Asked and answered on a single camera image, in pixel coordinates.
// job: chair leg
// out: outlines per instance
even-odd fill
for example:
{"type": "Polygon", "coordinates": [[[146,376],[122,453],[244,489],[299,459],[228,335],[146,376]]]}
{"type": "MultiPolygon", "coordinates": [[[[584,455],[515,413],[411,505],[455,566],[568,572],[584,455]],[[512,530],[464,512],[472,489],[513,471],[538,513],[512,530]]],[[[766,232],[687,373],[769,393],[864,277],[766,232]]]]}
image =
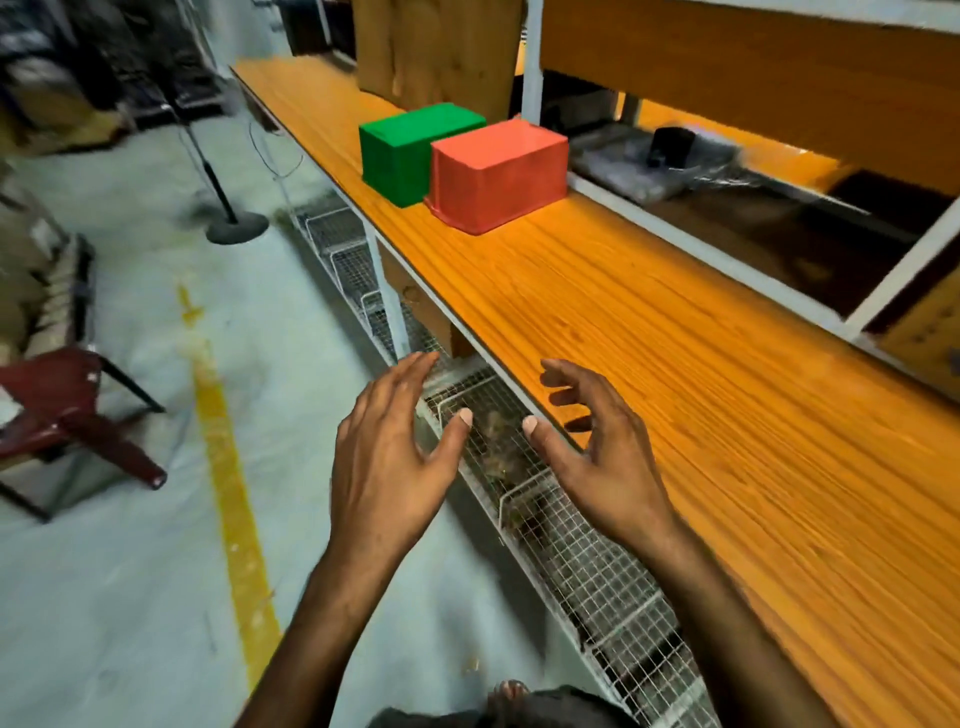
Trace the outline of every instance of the chair leg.
{"type": "Polygon", "coordinates": [[[73,440],[154,490],[167,481],[167,473],[146,452],[125,440],[117,426],[106,417],[74,412],[61,417],[60,425],[73,440]]]}
{"type": "Polygon", "coordinates": [[[153,397],[148,395],[144,389],[133,381],[127,374],[120,369],[116,364],[107,359],[102,354],[98,353],[97,356],[100,357],[100,364],[104,368],[104,372],[112,376],[118,382],[123,384],[127,389],[137,395],[143,402],[150,407],[151,410],[157,413],[166,412],[166,408],[162,404],[157,402],[153,397]]]}
{"type": "Polygon", "coordinates": [[[18,493],[16,490],[11,488],[9,485],[4,483],[3,481],[0,481],[0,496],[3,496],[7,500],[9,500],[11,503],[13,503],[13,505],[20,506],[21,508],[23,508],[23,510],[27,511],[27,513],[29,513],[31,516],[34,516],[37,519],[39,519],[40,522],[49,523],[50,520],[53,519],[54,517],[52,513],[44,510],[43,508],[40,508],[40,506],[36,505],[36,503],[24,497],[23,495],[18,493]]]}

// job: plastic storage bin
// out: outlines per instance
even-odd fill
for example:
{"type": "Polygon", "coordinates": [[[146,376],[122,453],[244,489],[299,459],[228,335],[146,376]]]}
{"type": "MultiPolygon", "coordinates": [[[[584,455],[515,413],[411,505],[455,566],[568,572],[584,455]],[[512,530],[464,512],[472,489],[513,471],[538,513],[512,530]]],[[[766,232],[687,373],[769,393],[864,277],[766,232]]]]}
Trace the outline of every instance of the plastic storage bin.
{"type": "Polygon", "coordinates": [[[415,205],[430,189],[430,143],[486,123],[473,111],[437,104],[364,124],[363,181],[397,207],[415,205]]]}
{"type": "Polygon", "coordinates": [[[426,204],[479,235],[562,199],[567,153],[565,136],[522,119],[436,141],[426,204]]]}

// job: floor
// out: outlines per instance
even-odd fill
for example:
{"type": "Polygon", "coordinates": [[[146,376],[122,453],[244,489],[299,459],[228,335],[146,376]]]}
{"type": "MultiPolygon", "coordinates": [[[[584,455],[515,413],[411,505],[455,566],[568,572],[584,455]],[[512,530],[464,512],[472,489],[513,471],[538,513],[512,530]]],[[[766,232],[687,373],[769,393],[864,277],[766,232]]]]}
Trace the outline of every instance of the floor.
{"type": "MultiPolygon", "coordinates": [[[[234,202],[275,214],[279,191],[251,133],[279,171],[298,163],[288,140],[264,139],[245,116],[196,125],[234,202]]],[[[212,197],[182,142],[165,128],[108,152],[20,165],[61,223],[96,247],[99,349],[168,405],[176,435],[163,454],[169,481],[155,493],[121,478],[47,525],[0,504],[3,725],[229,724],[249,694],[249,658],[223,511],[249,500],[266,609],[282,629],[327,539],[336,425],[383,367],[281,228],[234,248],[206,243],[212,197]],[[226,399],[216,431],[199,385],[226,399]],[[239,463],[224,491],[218,448],[230,435],[239,463]]],[[[287,182],[301,201],[324,188],[309,161],[287,182]]],[[[458,485],[357,646],[334,723],[361,725],[388,705],[472,707],[507,677],[597,692],[458,485]]]]}

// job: orange wooden shelf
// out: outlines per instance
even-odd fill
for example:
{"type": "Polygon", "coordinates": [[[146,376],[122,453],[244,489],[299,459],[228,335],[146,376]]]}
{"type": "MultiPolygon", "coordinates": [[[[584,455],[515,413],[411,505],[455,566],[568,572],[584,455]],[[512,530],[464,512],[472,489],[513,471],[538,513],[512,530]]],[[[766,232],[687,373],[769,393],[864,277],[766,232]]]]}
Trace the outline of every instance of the orange wooden shelf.
{"type": "Polygon", "coordinates": [[[481,237],[397,209],[361,181],[357,127],[398,109],[319,58],[235,72],[545,412],[573,414],[541,357],[611,380],[677,507],[844,720],[956,724],[955,406],[578,194],[481,237]]]}

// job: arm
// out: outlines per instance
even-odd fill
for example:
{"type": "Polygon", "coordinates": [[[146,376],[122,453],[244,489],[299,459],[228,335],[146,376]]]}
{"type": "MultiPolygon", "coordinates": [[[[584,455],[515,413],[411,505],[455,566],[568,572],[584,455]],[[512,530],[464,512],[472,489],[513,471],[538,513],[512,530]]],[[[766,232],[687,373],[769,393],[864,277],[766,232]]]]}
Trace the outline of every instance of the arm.
{"type": "Polygon", "coordinates": [[[827,704],[764,629],[708,547],[674,511],[646,427],[602,376],[544,360],[557,405],[585,404],[566,424],[590,431],[586,457],[549,423],[523,429],[570,499],[596,528],[631,551],[660,583],[726,728],[838,726],[827,704]]]}
{"type": "Polygon", "coordinates": [[[357,398],[337,429],[330,541],[237,728],[326,726],[350,654],[457,473],[472,414],[437,448],[414,443],[414,408],[438,354],[414,353],[357,398]]]}

